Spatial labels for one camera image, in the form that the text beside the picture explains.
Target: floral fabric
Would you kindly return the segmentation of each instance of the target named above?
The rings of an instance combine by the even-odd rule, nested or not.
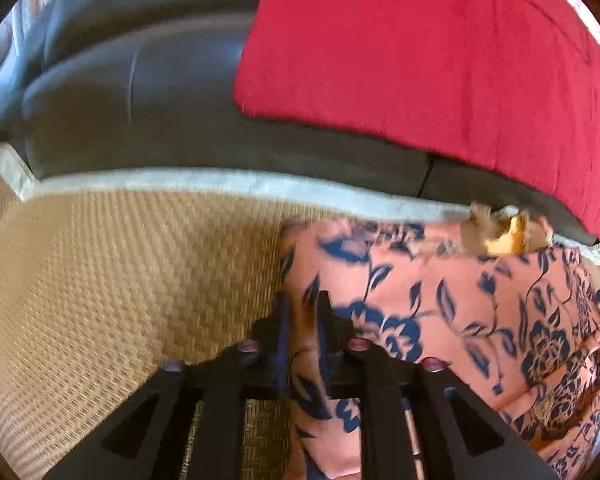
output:
[[[600,313],[579,250],[476,258],[459,223],[328,220],[289,223],[281,251],[294,320],[288,480],[360,476],[358,401],[328,399],[320,380],[319,290],[393,357],[449,362],[561,479],[586,466],[600,427]]]

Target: red cloth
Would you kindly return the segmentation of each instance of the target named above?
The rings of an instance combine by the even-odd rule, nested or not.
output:
[[[235,99],[500,172],[600,237],[600,47],[565,0],[260,0]]]

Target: bolt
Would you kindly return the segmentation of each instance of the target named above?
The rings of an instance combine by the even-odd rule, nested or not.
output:
[[[243,339],[238,342],[238,350],[245,353],[257,352],[260,350],[260,343],[255,339]]]
[[[371,341],[369,341],[369,339],[362,339],[361,337],[349,339],[349,350],[352,352],[364,352],[370,348]]]
[[[184,369],[184,362],[177,357],[165,357],[162,361],[162,369],[165,372],[181,372]]]
[[[421,364],[427,372],[431,372],[433,374],[446,368],[446,363],[437,357],[426,357],[422,360]]]

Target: beige woven mat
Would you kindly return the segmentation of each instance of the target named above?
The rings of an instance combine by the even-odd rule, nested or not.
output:
[[[113,191],[21,203],[0,177],[0,451],[38,479],[156,369],[244,336],[278,287],[287,216],[229,195]],[[285,410],[248,406],[243,476],[279,478]]]

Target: black metal bracket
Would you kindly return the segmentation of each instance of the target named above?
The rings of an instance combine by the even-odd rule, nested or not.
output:
[[[555,480],[552,469],[471,389],[436,358],[420,365],[391,359],[356,338],[317,299],[320,373],[334,399],[360,398],[362,476],[416,479],[403,399],[410,402],[427,479]],[[249,339],[212,361],[162,368],[52,468],[45,480],[175,480],[196,403],[204,401],[187,480],[240,478],[244,403],[288,389],[290,304],[276,295],[273,314]]]

